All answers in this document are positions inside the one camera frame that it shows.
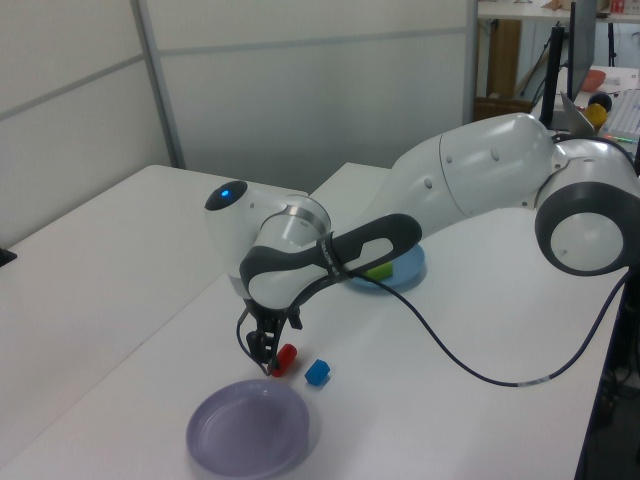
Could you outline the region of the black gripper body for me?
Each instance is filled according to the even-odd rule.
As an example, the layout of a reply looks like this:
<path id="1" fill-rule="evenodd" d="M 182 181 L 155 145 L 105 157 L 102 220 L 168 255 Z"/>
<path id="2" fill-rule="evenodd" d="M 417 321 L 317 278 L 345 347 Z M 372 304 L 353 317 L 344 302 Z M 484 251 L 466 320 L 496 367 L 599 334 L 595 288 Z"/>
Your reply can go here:
<path id="1" fill-rule="evenodd" d="M 260 305 L 255 300 L 246 300 L 245 305 L 260 331 L 276 331 L 278 328 L 282 328 L 286 322 L 289 322 L 292 329 L 301 330 L 303 328 L 300 308 L 297 305 L 290 305 L 284 309 L 271 309 Z"/>

